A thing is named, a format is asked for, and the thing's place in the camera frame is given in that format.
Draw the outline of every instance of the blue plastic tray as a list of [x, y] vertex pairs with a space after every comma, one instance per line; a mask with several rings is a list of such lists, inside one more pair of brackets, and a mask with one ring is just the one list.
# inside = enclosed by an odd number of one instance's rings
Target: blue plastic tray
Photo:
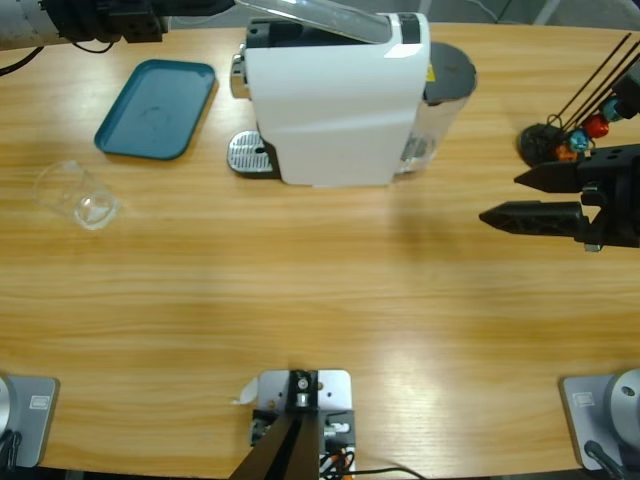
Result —
[[95, 136], [105, 153], [171, 160], [189, 145], [215, 81], [203, 63], [147, 60], [136, 67]]

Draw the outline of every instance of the black rod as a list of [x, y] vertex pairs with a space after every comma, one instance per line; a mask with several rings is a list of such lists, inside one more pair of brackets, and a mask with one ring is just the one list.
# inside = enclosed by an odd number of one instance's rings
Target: black rod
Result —
[[587, 79], [586, 82], [584, 82], [584, 84], [582, 85], [582, 87], [580, 87], [580, 89], [576, 92], [576, 94], [573, 97], [571, 97], [571, 100], [569, 100], [569, 102], [564, 106], [564, 108], [560, 110], [560, 113], [556, 115], [557, 118], [562, 117], [562, 114], [567, 110], [567, 108], [569, 108], [569, 106], [576, 100], [576, 98], [578, 98], [578, 95], [580, 95], [584, 91], [584, 89], [587, 88], [587, 86], [593, 81], [596, 75], [600, 73], [600, 71], [604, 68], [604, 66], [607, 63], [609, 63], [609, 60], [611, 60], [611, 57], [613, 57], [618, 52], [618, 50], [622, 48], [622, 45], [624, 45], [626, 41], [629, 40], [630, 36], [631, 36], [631, 33], [627, 33], [624, 37], [622, 37], [622, 40], [620, 40], [618, 45], [616, 45], [615, 48], [611, 51], [611, 53], [609, 53], [607, 58], [604, 59], [604, 61], [600, 64], [600, 66], [596, 69], [596, 71], [591, 74], [591, 76]]
[[[611, 86], [614, 83], [616, 83], [627, 72], [627, 70], [629, 70], [631, 65], [633, 65], [640, 58], [640, 54], [636, 55], [629, 63], [627, 63], [627, 65], [622, 69], [622, 71], [620, 73], [618, 73], [618, 75], [616, 75], [616, 77], [611, 82], [607, 83], [609, 81], [609, 79], [620, 69], [620, 66], [624, 63], [624, 61], [627, 58], [629, 58], [629, 56], [638, 48], [638, 45], [640, 45], [640, 40], [637, 41], [633, 45], [633, 47], [631, 47], [631, 49], [624, 55], [624, 57], [622, 57], [620, 59], [618, 64], [609, 72], [609, 74], [600, 83], [600, 85], [598, 85], [598, 88], [596, 88], [593, 91], [593, 93], [589, 96], [589, 98], [587, 98], [587, 100], [582, 104], [582, 106], [578, 110], [576, 110], [576, 112], [571, 116], [569, 121], [567, 121], [567, 123], [565, 124], [565, 128], [566, 129], [569, 128], [569, 125], [571, 125], [571, 122], [572, 122], [572, 120], [574, 118], [576, 120], [573, 123], [573, 127], [575, 127], [576, 125], [580, 125], [585, 120], [585, 118], [587, 118], [589, 116], [589, 113], [591, 112], [591, 110], [593, 110], [593, 107], [596, 106], [602, 100], [602, 98], [605, 95], [607, 95], [609, 90], [611, 90]], [[584, 108], [584, 105], [587, 102], [589, 102], [597, 94], [598, 94], [598, 96], [595, 98], [595, 100], [593, 102], [591, 102], [588, 107]]]

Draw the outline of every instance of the label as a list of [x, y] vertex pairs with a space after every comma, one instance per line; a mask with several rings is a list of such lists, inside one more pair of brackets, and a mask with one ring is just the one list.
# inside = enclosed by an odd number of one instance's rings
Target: label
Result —
[[573, 403], [576, 407], [593, 407], [596, 404], [593, 401], [593, 394], [591, 392], [574, 393]]
[[51, 397], [46, 395], [32, 395], [29, 408], [31, 410], [48, 410], [51, 403]]
[[435, 82], [436, 81], [436, 71], [433, 69], [433, 65], [429, 64], [429, 68], [427, 69], [427, 82]]

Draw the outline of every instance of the orange ball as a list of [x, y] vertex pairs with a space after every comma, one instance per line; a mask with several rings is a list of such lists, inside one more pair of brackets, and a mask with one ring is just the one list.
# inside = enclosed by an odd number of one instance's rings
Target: orange ball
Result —
[[555, 149], [556, 159], [559, 162], [575, 162], [578, 159], [578, 154], [572, 152], [566, 143], [561, 143]]

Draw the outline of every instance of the clear glass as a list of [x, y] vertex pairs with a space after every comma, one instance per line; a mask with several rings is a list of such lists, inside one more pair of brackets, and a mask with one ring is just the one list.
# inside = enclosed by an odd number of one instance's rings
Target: clear glass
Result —
[[39, 204], [87, 230], [107, 226], [120, 209], [109, 189], [73, 160], [45, 168], [36, 179], [33, 194]]
[[391, 40], [387, 17], [330, 0], [236, 0], [236, 3], [365, 43]]
[[405, 144], [396, 173], [417, 172], [429, 165], [456, 115], [468, 99], [469, 97], [465, 97], [435, 106], [423, 102], [418, 107], [413, 130]]

